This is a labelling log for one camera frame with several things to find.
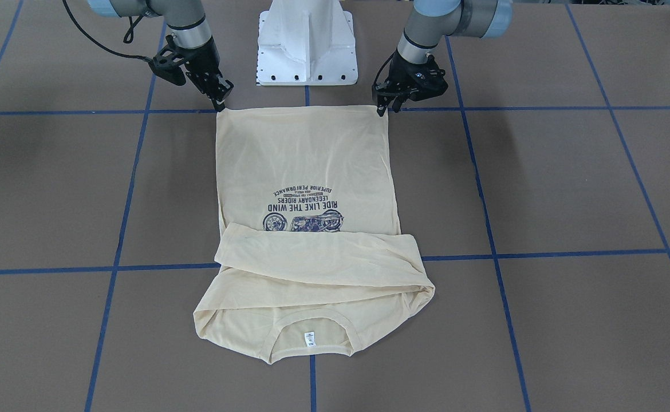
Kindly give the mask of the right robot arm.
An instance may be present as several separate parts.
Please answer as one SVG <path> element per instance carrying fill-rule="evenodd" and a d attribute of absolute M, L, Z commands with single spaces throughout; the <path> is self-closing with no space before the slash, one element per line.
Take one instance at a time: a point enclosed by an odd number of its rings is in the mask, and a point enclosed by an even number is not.
<path fill-rule="evenodd" d="M 214 105 L 217 112 L 225 110 L 234 86 L 220 72 L 220 58 L 212 31 L 200 1 L 89 1 L 89 7 L 105 17 L 163 17 L 170 33 L 165 47 L 154 57 L 133 55 L 148 63 L 159 78 L 183 86 L 190 80 Z"/>

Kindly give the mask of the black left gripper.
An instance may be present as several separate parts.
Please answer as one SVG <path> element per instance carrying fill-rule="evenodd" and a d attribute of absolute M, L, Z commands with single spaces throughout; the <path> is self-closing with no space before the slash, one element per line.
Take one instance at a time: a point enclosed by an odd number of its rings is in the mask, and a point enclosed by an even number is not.
<path fill-rule="evenodd" d="M 392 101 L 393 112 L 401 111 L 401 101 L 424 101 L 433 97 L 433 55 L 427 54 L 423 64 L 414 64 L 398 53 L 390 55 L 377 71 L 372 83 L 372 99 L 377 114 L 387 112 L 387 101 Z"/>

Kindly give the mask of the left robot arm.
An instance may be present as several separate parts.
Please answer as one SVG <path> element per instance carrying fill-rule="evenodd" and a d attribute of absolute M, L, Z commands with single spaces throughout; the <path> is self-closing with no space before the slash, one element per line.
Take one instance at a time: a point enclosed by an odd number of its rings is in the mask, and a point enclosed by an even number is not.
<path fill-rule="evenodd" d="M 387 77 L 372 84 L 377 114 L 382 117 L 388 109 L 397 113 L 404 102 L 447 91 L 445 70 L 433 54 L 443 37 L 500 37 L 512 18 L 511 1 L 415 1 L 397 49 L 382 65 Z"/>

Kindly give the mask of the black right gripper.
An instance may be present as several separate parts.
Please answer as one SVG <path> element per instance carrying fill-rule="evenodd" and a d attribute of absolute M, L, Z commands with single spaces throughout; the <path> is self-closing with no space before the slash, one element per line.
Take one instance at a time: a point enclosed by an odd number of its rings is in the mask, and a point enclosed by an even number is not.
<path fill-rule="evenodd" d="M 186 75 L 200 92 L 209 92 L 209 99 L 217 112 L 227 109 L 225 99 L 230 95 L 234 84 L 223 80 L 219 70 L 219 55 L 214 39 L 196 49 L 184 49 L 187 53 Z"/>

